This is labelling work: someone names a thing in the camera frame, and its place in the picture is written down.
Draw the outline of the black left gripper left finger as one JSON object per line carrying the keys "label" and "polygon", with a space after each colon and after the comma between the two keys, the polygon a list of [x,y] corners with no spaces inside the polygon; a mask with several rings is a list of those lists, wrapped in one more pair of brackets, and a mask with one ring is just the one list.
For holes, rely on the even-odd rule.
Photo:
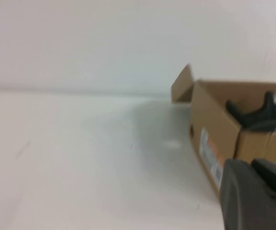
{"label": "black left gripper left finger", "polygon": [[276,230],[276,194],[252,167],[252,162],[225,162],[220,204],[227,230]]}

